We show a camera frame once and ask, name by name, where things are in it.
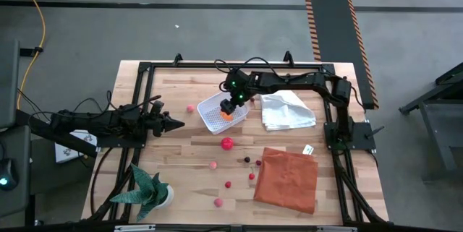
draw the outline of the orange cloth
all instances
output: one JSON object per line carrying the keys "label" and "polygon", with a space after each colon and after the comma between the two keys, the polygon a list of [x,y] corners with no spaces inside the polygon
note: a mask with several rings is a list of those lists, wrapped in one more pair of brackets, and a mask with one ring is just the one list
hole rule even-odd
{"label": "orange cloth", "polygon": [[264,148],[254,200],[313,214],[318,164],[311,155]]}

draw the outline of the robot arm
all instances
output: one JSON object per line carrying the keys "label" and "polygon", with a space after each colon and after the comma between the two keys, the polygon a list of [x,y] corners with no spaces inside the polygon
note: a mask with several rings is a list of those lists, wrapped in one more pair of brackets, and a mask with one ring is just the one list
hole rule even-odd
{"label": "robot arm", "polygon": [[50,127],[54,132],[72,132],[76,129],[88,130],[98,138],[137,140],[145,135],[145,130],[153,131],[155,137],[184,126],[184,123],[172,119],[169,112],[161,113],[163,103],[153,103],[149,113],[143,113],[138,105],[120,106],[113,111],[103,113],[74,113],[60,111],[51,117]]}
{"label": "robot arm", "polygon": [[[331,92],[326,87],[326,81],[333,83]],[[282,77],[273,72],[251,72],[247,75],[239,69],[232,69],[221,84],[221,89],[230,92],[231,99],[221,101],[220,106],[223,112],[231,114],[237,106],[243,106],[257,94],[272,94],[278,90],[313,90],[336,107],[338,119],[335,136],[343,142],[349,142],[352,141],[354,125],[348,110],[351,86],[346,78],[323,72],[287,74]]]}

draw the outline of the wooden table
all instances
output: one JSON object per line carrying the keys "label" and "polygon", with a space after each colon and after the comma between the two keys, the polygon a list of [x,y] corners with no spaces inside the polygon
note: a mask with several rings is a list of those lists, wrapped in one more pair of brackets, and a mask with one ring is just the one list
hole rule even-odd
{"label": "wooden table", "polygon": [[[139,61],[121,61],[112,98],[115,105],[131,102],[138,64]],[[347,76],[358,89],[353,65],[350,63],[334,65],[336,74]],[[306,71],[306,69],[277,69],[279,74],[300,74]],[[254,104],[249,104],[250,112],[244,121],[223,133],[212,135],[198,112],[187,113],[186,107],[189,104],[196,106],[218,93],[218,84],[224,81],[225,77],[224,73],[216,69],[156,69],[151,94],[162,95],[161,101],[165,103],[163,110],[170,111],[172,118],[183,121],[185,126],[167,132],[160,138],[148,135],[147,146],[142,151],[139,166],[150,175],[161,172],[161,180],[174,188],[175,198],[168,208],[153,210],[143,222],[341,225],[333,161],[323,135],[323,123],[326,117],[323,100],[319,94],[309,90],[295,91],[305,105],[315,113],[317,124],[314,127],[267,132],[262,125],[259,96],[256,96]],[[142,87],[145,87],[146,78],[143,80]],[[351,116],[355,121],[363,121],[365,115],[363,109],[356,103],[354,93],[350,101]],[[234,139],[233,150],[221,149],[220,141],[224,137]],[[252,181],[248,179],[251,168],[244,163],[244,157],[249,156],[255,161],[261,157],[264,147],[302,152],[306,144],[315,148],[313,155],[318,162],[315,213],[309,215],[253,201],[257,177]],[[101,167],[95,186],[95,207],[105,200],[114,186],[121,151],[113,150]],[[97,164],[101,156],[102,153],[98,155]],[[214,171],[208,167],[211,161],[218,163],[218,168]],[[352,151],[352,161],[359,190],[371,207],[387,220],[375,161],[371,155],[363,151]],[[225,188],[226,181],[231,181],[230,189]],[[352,197],[348,188],[345,189],[349,213],[354,217]],[[217,197],[224,200],[221,208],[214,206],[213,201]],[[131,223],[135,222],[139,208],[139,205],[133,206]],[[121,209],[122,206],[119,205],[118,217],[122,213]],[[82,218],[88,216],[90,216],[90,194],[87,195]]]}

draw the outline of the yellow cable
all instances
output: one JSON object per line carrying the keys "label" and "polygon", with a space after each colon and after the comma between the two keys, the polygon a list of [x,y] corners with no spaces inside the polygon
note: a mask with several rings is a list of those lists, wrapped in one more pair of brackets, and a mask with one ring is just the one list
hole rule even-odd
{"label": "yellow cable", "polygon": [[[41,20],[42,20],[42,28],[43,28],[42,40],[41,40],[41,43],[38,45],[40,48],[42,48],[43,47],[43,42],[45,41],[45,34],[46,34],[45,19],[43,18],[41,8],[38,6],[37,2],[35,0],[32,0],[32,1],[34,2],[35,7],[37,7],[37,11],[38,11],[39,15],[41,16]],[[29,66],[26,69],[26,73],[24,73],[24,77],[22,78],[21,88],[20,88],[21,92],[22,92],[22,89],[24,88],[24,85],[26,83],[26,79],[27,79],[27,75],[29,74],[29,70],[32,67],[32,65],[34,64],[35,60],[38,58],[38,54],[39,54],[39,52],[36,51],[32,61],[29,63]],[[18,109],[21,108],[21,97],[22,97],[21,93],[19,93],[19,95],[17,96],[17,108]]]}

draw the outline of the white plastic basket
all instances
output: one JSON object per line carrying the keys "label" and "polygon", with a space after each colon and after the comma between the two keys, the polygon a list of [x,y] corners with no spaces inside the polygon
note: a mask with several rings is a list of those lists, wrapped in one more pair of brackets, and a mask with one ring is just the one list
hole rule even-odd
{"label": "white plastic basket", "polygon": [[242,107],[237,106],[233,112],[233,120],[226,121],[220,115],[220,102],[223,99],[230,99],[229,93],[219,93],[204,100],[197,105],[197,111],[200,113],[205,125],[212,134],[219,134],[228,128],[238,124],[246,118],[249,108],[244,104]]}

